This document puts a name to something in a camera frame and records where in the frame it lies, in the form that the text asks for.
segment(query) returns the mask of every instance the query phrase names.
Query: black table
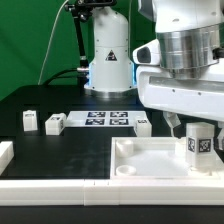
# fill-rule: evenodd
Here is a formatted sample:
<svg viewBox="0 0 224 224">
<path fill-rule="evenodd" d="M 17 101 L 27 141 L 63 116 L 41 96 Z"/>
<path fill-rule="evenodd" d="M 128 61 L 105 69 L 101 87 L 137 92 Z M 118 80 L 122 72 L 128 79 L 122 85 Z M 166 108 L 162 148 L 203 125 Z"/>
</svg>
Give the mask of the black table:
<svg viewBox="0 0 224 224">
<path fill-rule="evenodd" d="M 36 110 L 39 131 L 23 132 L 22 112 Z M 138 97 L 103 100 L 76 86 L 26 86 L 0 102 L 0 141 L 14 142 L 15 158 L 0 180 L 108 179 L 111 137 L 133 137 L 133 128 L 66 128 L 46 136 L 53 113 L 144 110 Z M 168 136 L 161 112 L 146 110 L 153 136 Z M 0 223 L 223 223 L 222 206 L 0 207 Z"/>
</svg>

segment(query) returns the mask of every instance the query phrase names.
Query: white block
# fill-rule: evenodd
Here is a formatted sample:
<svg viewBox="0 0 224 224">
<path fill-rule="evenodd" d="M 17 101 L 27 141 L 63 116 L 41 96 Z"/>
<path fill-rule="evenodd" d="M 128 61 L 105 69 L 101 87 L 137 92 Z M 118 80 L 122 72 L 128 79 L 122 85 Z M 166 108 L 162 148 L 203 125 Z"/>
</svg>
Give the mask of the white block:
<svg viewBox="0 0 224 224">
<path fill-rule="evenodd" d="M 192 167 L 214 167 L 214 129 L 214 125 L 204 122 L 187 124 L 186 162 Z"/>
<path fill-rule="evenodd" d="M 66 115 L 53 114 L 46 122 L 46 135 L 60 135 L 65 128 Z"/>
<path fill-rule="evenodd" d="M 13 157 L 13 143 L 2 142 L 0 144 L 0 175 L 3 173 Z"/>
<path fill-rule="evenodd" d="M 23 128 L 24 131 L 36 131 L 37 130 L 37 113 L 36 111 L 24 111 L 23 112 Z"/>
<path fill-rule="evenodd" d="M 151 137 L 152 136 L 152 125 L 146 118 L 144 119 L 136 118 L 134 130 L 137 137 Z"/>
<path fill-rule="evenodd" d="M 193 138 L 213 138 L 215 126 L 212 124 L 207 124 L 205 122 L 198 123 L 188 123 L 187 124 L 187 133 L 188 137 Z"/>
</svg>

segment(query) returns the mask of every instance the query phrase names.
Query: white plastic object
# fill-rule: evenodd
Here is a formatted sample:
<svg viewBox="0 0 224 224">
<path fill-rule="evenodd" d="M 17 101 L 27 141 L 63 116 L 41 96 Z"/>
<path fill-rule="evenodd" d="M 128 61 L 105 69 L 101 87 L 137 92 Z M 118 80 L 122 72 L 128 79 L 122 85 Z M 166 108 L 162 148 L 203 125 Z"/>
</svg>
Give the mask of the white plastic object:
<svg viewBox="0 0 224 224">
<path fill-rule="evenodd" d="M 131 140 L 120 140 L 116 142 L 116 154 L 119 157 L 130 157 L 134 153 L 134 145 Z"/>
<path fill-rule="evenodd" d="M 138 59 L 138 51 L 143 49 L 143 48 L 148 48 L 148 50 L 150 51 L 150 55 L 151 55 L 151 62 L 150 63 L 142 63 L 139 62 Z M 141 64 L 141 65 L 160 65 L 160 61 L 161 61 L 161 56 L 160 56 L 160 46 L 159 46 L 159 41 L 157 39 L 137 48 L 134 50 L 133 52 L 133 60 L 136 64 Z"/>
<path fill-rule="evenodd" d="M 8 166 L 12 158 L 14 157 L 13 143 L 1 142 L 0 144 L 0 175 Z"/>
<path fill-rule="evenodd" d="M 186 161 L 194 168 L 213 168 L 215 164 L 214 125 L 205 122 L 187 124 Z"/>
<path fill-rule="evenodd" d="M 37 131 L 37 112 L 28 110 L 23 112 L 24 131 Z"/>
<path fill-rule="evenodd" d="M 151 137 L 152 136 L 152 125 L 147 118 L 135 119 L 134 131 L 137 137 Z"/>
<path fill-rule="evenodd" d="M 224 82 L 224 59 L 201 71 L 201 81 Z M 153 77 L 160 77 L 159 83 Z M 186 88 L 181 82 L 172 82 L 168 71 L 154 66 L 139 66 L 137 84 L 140 101 L 146 108 L 169 111 L 215 121 L 224 121 L 224 93 L 198 89 L 197 85 Z"/>
<path fill-rule="evenodd" d="M 208 27 L 223 22 L 223 0 L 153 0 L 156 32 Z"/>
<path fill-rule="evenodd" d="M 46 122 L 46 135 L 60 135 L 65 128 L 66 115 L 53 114 Z"/>
<path fill-rule="evenodd" d="M 123 165 L 116 168 L 117 176 L 133 176 L 137 172 L 134 166 Z"/>
</svg>

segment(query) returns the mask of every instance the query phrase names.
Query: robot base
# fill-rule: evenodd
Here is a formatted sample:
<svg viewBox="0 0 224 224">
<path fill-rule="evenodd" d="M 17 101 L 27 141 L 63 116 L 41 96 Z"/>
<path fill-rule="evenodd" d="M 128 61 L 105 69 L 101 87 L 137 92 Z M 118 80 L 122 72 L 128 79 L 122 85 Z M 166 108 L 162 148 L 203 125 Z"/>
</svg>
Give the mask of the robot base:
<svg viewBox="0 0 224 224">
<path fill-rule="evenodd" d="M 104 99 L 118 99 L 118 98 L 123 98 L 127 96 L 137 95 L 137 88 L 134 87 L 125 91 L 106 92 L 106 91 L 98 91 L 98 90 L 85 87 L 85 94 L 99 97 L 99 98 L 104 98 Z"/>
</svg>

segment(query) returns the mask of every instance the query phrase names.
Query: green screen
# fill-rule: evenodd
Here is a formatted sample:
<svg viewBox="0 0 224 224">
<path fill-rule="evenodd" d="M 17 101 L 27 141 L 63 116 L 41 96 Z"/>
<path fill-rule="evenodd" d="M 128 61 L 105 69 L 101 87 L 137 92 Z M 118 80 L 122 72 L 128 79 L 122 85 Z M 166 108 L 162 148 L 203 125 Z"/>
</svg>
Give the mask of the green screen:
<svg viewBox="0 0 224 224">
<path fill-rule="evenodd" d="M 63 3 L 63 0 L 0 1 L 0 100 L 18 87 L 38 84 L 55 17 Z M 113 9 L 127 19 L 131 14 L 131 52 L 155 38 L 154 24 L 138 13 L 137 0 L 118 0 Z M 86 54 L 92 60 L 91 19 L 82 24 L 82 31 Z M 73 19 L 64 10 L 51 46 L 42 81 L 61 70 L 79 65 Z M 76 84 L 76 80 L 60 79 L 52 84 Z"/>
</svg>

